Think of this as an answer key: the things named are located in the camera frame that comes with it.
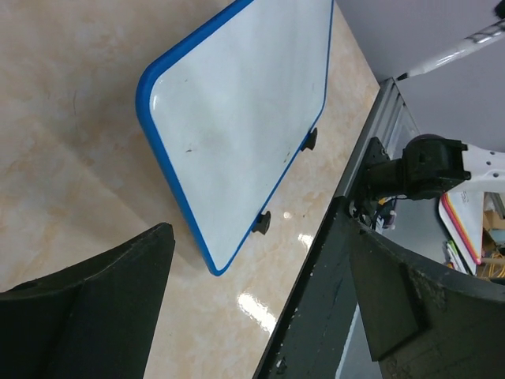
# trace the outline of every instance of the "small whiteboard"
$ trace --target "small whiteboard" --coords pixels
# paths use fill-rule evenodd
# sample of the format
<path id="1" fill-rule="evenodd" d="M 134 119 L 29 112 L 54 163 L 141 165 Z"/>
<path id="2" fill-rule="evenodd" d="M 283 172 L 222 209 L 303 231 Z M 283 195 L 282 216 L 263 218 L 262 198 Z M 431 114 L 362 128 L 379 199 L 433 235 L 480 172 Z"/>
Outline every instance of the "small whiteboard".
<path id="1" fill-rule="evenodd" d="M 215 275 L 324 108 L 332 10 L 332 0 L 238 0 L 140 79 L 140 124 Z"/>

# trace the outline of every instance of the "blue frame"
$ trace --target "blue frame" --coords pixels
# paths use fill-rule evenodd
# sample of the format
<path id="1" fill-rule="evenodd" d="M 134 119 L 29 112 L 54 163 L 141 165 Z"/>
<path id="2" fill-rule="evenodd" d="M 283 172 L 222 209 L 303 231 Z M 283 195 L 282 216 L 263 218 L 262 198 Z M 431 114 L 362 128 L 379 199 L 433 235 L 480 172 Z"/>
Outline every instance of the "blue frame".
<path id="1" fill-rule="evenodd" d="M 158 163 L 162 169 L 163 175 L 165 176 L 165 179 L 168 181 L 168 184 L 170 186 L 170 189 L 172 190 L 172 193 L 174 194 L 175 200 L 179 204 L 179 207 L 181 208 L 181 212 L 183 216 L 185 217 L 186 222 L 189 225 L 189 229 L 194 235 L 194 238 L 196 240 L 196 244 L 201 250 L 202 255 L 204 256 L 205 263 L 207 264 L 207 267 L 209 271 L 216 275 L 220 276 L 222 275 L 228 267 L 230 267 L 231 262 L 237 255 L 238 251 L 242 247 L 245 239 L 251 232 L 252 228 L 254 227 L 256 220 L 253 220 L 251 223 L 251 226 L 247 230 L 247 232 L 244 235 L 244 238 L 241 240 L 240 244 L 238 245 L 237 249 L 235 250 L 234 255 L 232 258 L 228 261 L 226 266 L 222 268 L 221 270 L 218 270 L 215 267 L 214 261 L 211 258 L 211 254 L 208 251 L 207 245 L 204 241 L 204 237 L 202 236 L 200 232 L 200 228 L 198 227 L 198 224 L 196 223 L 195 217 L 193 215 L 193 212 L 191 211 L 191 208 L 189 207 L 188 200 L 186 199 L 186 196 L 184 195 L 184 191 L 182 190 L 181 183 L 178 180 L 178 177 L 175 173 L 175 169 L 172 166 L 172 163 L 170 162 L 170 157 L 168 156 L 168 152 L 165 150 L 163 143 L 161 141 L 161 138 L 159 137 L 158 130 L 156 129 L 155 123 L 152 120 L 151 116 L 151 111 L 150 111 L 150 99 L 151 99 L 151 92 L 152 88 L 158 79 L 158 77 L 163 74 L 165 71 L 167 71 L 171 66 L 173 66 L 176 62 L 178 62 L 181 58 L 183 58 L 186 54 L 188 54 L 192 49 L 194 49 L 196 46 L 198 46 L 201 42 L 203 42 L 205 39 L 207 39 L 212 33 L 214 33 L 216 30 L 221 28 L 227 21 L 229 21 L 232 17 L 234 17 L 237 13 L 241 12 L 247 5 L 249 5 L 251 2 L 254 0 L 236 0 L 229 6 L 227 6 L 224 10 L 222 10 L 220 13 L 215 15 L 211 20 L 200 26 L 195 32 L 191 33 L 188 37 L 183 39 L 180 43 L 172 47 L 170 50 L 168 50 L 165 54 L 163 54 L 161 57 L 156 59 L 151 65 L 148 66 L 148 68 L 144 71 L 142 76 L 140 77 L 139 84 L 137 86 L 137 93 L 135 96 L 135 108 L 137 110 L 137 117 L 139 119 L 140 125 L 142 126 L 142 129 L 144 130 L 144 133 L 149 141 L 149 144 L 151 145 L 152 151 L 155 153 L 155 157 L 158 160 Z M 327 63 L 326 63 L 326 82 L 324 85 L 324 100 L 323 100 L 323 105 L 321 107 L 321 110 L 319 114 L 317 115 L 316 119 L 314 120 L 314 123 L 311 125 L 309 128 L 308 134 L 312 131 L 314 125 L 317 123 L 317 120 L 319 120 L 319 117 L 323 113 L 324 106 L 326 104 L 326 94 L 327 94 L 327 75 L 328 75 L 328 66 L 329 66 L 329 60 L 330 60 L 330 46 L 331 46 L 331 26 L 333 25 L 333 7 L 334 7 L 334 2 L 333 0 L 328 0 L 331 1 L 331 16 L 330 16 L 330 30 L 329 30 L 329 36 L 328 36 L 328 53 L 327 53 Z M 267 206 L 268 202 L 270 201 L 272 195 L 274 192 L 277 190 L 277 187 L 279 186 L 279 183 L 282 181 L 282 178 L 284 178 L 284 175 L 286 172 L 289 170 L 292 162 L 294 161 L 295 157 L 297 156 L 298 152 L 300 151 L 301 147 L 305 143 L 305 140 L 307 137 L 304 138 L 304 140 L 300 143 L 300 146 L 298 146 L 297 151 L 293 154 L 291 161 L 287 165 L 286 169 L 282 173 L 281 177 L 277 181 L 277 183 L 274 186 L 274 189 L 271 191 L 270 195 L 268 196 L 267 200 L 265 201 L 263 207 L 261 207 L 262 212 L 264 208 Z"/>

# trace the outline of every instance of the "pen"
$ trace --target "pen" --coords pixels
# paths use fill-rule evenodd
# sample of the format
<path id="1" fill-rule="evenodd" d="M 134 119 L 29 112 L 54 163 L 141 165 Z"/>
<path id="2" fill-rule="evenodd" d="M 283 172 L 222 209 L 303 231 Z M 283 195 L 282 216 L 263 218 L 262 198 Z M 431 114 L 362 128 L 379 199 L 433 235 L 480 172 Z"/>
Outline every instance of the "pen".
<path id="1" fill-rule="evenodd" d="M 397 77 L 396 80 L 403 81 L 408 77 L 415 77 L 416 75 L 428 73 L 502 39 L 505 36 L 505 0 L 502 0 L 496 6 L 495 15 L 501 20 L 477 33 L 472 34 L 471 36 L 466 37 L 465 39 L 462 39 L 452 48 L 422 62 L 410 71 L 407 71 Z"/>

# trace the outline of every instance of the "table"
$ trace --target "table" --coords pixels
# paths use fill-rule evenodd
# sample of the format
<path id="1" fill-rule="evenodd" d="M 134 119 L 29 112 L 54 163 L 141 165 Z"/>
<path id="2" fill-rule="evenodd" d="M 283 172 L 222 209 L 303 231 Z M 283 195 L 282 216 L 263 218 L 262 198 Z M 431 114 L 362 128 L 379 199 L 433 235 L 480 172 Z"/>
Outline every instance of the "table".
<path id="1" fill-rule="evenodd" d="M 378 91 L 335 7 L 316 149 L 222 277 L 195 246 L 135 115 L 145 67 L 229 1 L 62 0 L 0 10 L 0 290 L 161 221 L 176 249 L 145 377 L 251 377 Z"/>

